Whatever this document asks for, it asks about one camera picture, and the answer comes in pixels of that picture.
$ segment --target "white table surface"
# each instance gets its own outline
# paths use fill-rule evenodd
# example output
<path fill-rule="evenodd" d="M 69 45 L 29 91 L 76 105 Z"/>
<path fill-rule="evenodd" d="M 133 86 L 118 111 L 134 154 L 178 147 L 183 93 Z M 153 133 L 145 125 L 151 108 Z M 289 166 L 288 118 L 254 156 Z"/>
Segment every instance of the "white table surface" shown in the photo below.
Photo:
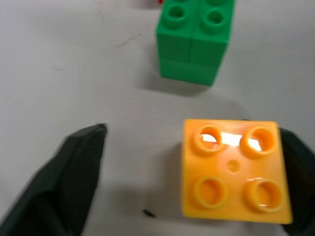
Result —
<path fill-rule="evenodd" d="M 0 216 L 66 135 L 106 122 L 85 235 L 284 234 L 183 218 L 178 150 L 188 118 L 275 120 L 315 148 L 314 10 L 313 0 L 238 0 L 208 88 L 159 76 L 155 0 L 1 0 Z"/>

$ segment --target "green lego duplo block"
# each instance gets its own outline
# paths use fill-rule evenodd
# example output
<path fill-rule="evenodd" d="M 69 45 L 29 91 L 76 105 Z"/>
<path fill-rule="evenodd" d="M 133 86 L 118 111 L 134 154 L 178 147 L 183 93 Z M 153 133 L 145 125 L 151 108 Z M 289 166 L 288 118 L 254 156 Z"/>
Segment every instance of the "green lego duplo block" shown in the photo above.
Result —
<path fill-rule="evenodd" d="M 199 0 L 167 0 L 157 26 L 158 56 L 189 62 Z"/>
<path fill-rule="evenodd" d="M 196 65 L 180 61 L 159 60 L 161 76 L 173 80 L 211 86 L 218 67 Z"/>
<path fill-rule="evenodd" d="M 227 48 L 234 0 L 199 0 L 189 62 L 219 66 Z"/>

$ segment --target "lego block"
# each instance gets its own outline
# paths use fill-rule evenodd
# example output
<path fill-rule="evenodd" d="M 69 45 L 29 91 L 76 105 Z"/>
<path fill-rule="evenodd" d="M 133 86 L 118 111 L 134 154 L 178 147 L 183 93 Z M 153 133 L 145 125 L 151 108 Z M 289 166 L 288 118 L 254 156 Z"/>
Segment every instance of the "lego block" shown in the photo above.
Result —
<path fill-rule="evenodd" d="M 199 0 L 189 62 L 219 66 L 228 46 L 234 0 Z"/>
<path fill-rule="evenodd" d="M 208 86 L 213 84 L 218 71 L 217 67 L 161 59 L 159 67 L 161 76 L 164 78 Z"/>
<path fill-rule="evenodd" d="M 186 120 L 182 171 L 187 217 L 292 222 L 275 122 Z"/>
<path fill-rule="evenodd" d="M 165 1 L 156 31 L 160 59 L 189 61 L 197 6 L 195 0 Z"/>

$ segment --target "yellow lego duplo block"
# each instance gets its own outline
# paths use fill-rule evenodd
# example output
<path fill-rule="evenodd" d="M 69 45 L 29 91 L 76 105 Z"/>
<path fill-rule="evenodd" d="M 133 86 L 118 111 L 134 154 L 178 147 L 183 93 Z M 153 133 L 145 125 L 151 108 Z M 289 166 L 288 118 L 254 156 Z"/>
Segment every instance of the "yellow lego duplo block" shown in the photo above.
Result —
<path fill-rule="evenodd" d="M 277 123 L 186 120 L 182 210 L 193 218 L 291 223 Z"/>

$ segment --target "small debris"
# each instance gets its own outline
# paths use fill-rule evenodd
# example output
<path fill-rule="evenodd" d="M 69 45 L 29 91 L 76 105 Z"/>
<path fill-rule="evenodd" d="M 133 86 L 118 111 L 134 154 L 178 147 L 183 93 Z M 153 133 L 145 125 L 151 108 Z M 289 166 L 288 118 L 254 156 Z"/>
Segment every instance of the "small debris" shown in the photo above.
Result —
<path fill-rule="evenodd" d="M 142 212 L 147 216 L 147 217 L 151 217 L 151 218 L 155 218 L 156 215 L 154 215 L 152 212 L 148 211 L 148 210 L 142 210 Z"/>

